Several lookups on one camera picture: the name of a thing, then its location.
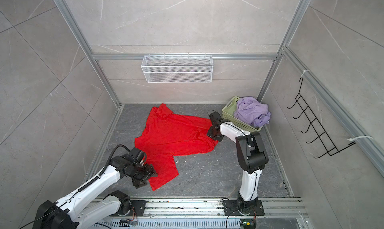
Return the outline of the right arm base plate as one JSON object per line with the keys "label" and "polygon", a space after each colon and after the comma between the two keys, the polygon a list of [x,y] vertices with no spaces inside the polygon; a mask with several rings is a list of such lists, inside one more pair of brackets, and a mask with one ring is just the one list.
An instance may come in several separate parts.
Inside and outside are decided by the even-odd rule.
{"label": "right arm base plate", "polygon": [[256,198],[250,202],[243,202],[242,199],[221,200],[226,216],[264,216],[265,211],[262,201]]}

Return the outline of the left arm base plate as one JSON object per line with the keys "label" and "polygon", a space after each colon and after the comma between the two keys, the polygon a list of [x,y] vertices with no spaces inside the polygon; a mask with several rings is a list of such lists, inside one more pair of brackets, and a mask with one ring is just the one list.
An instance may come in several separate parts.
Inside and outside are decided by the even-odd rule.
{"label": "left arm base plate", "polygon": [[130,206],[130,213],[128,214],[128,217],[133,217],[135,211],[136,217],[143,217],[144,216],[144,211],[146,208],[146,203],[147,201],[145,200],[133,200],[130,201],[131,206]]}

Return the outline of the red t-shirt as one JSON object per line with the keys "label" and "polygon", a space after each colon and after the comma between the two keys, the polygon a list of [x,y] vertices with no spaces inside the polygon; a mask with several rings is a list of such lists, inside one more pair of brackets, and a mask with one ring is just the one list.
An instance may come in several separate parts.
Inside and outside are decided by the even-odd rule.
{"label": "red t-shirt", "polygon": [[218,142],[207,136],[211,125],[206,118],[175,114],[166,104],[151,109],[142,135],[135,139],[135,147],[147,155],[147,163],[158,174],[149,179],[153,191],[179,175],[176,156],[215,149]]}

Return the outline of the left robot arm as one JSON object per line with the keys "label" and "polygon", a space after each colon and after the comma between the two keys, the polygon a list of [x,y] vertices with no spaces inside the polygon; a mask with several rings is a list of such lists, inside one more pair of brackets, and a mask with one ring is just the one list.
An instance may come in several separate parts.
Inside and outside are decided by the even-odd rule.
{"label": "left robot arm", "polygon": [[131,178],[133,186],[138,189],[147,185],[151,177],[157,176],[153,165],[146,163],[147,155],[143,151],[120,144],[113,151],[120,147],[127,153],[115,156],[112,152],[101,171],[83,185],[55,202],[47,200],[41,204],[32,222],[33,228],[87,229],[110,215],[135,216],[130,197],[121,191],[109,193],[101,202],[91,204],[120,179]]}

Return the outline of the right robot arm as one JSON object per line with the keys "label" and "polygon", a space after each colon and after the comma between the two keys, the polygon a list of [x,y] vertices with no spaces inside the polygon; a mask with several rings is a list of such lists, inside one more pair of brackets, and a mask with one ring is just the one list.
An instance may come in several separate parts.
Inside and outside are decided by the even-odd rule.
{"label": "right robot arm", "polygon": [[258,185],[265,165],[269,162],[260,134],[243,130],[223,119],[212,122],[207,136],[219,142],[227,137],[236,145],[237,159],[243,174],[234,210],[248,215],[259,209],[261,201],[258,198]]}

